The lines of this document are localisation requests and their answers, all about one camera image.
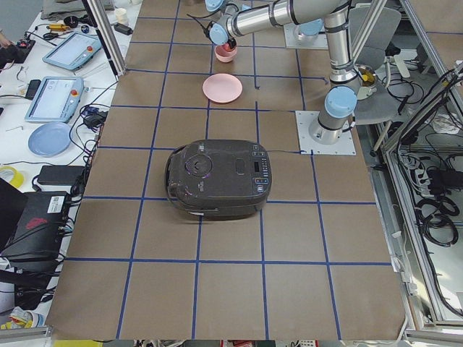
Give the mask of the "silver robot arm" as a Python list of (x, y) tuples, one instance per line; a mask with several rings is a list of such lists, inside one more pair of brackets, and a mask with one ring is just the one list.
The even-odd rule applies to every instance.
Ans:
[(236, 45), (235, 38), (270, 27), (288, 24), (301, 26), (321, 19), (326, 34), (331, 65), (331, 89), (324, 109), (312, 121), (308, 132), (322, 145), (336, 143), (347, 119), (353, 115), (360, 89), (360, 75), (355, 62), (369, 38), (385, 1), (373, 1), (354, 38), (350, 35), (350, 1), (273, 1), (260, 7), (244, 9), (236, 1), (206, 1), (209, 15), (218, 13), (203, 29), (206, 38), (217, 46)]

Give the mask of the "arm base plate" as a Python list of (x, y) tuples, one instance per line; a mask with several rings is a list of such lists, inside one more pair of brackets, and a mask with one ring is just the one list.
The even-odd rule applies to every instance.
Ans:
[(295, 111), (300, 152), (306, 155), (356, 155), (347, 121), (341, 129), (327, 130), (318, 121), (319, 111)]
[(322, 19), (306, 22), (301, 25), (284, 25), (284, 36), (287, 48), (327, 50), (328, 43)]

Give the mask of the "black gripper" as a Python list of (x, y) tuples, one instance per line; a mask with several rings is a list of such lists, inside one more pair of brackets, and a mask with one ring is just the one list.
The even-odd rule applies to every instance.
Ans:
[[(203, 24), (200, 24), (201, 28), (203, 29), (204, 35), (209, 38), (211, 36), (211, 29), (213, 27), (213, 22), (209, 22), (206, 26)], [(237, 46), (237, 42), (234, 38), (229, 39), (226, 43), (226, 48), (227, 49), (235, 49)]]

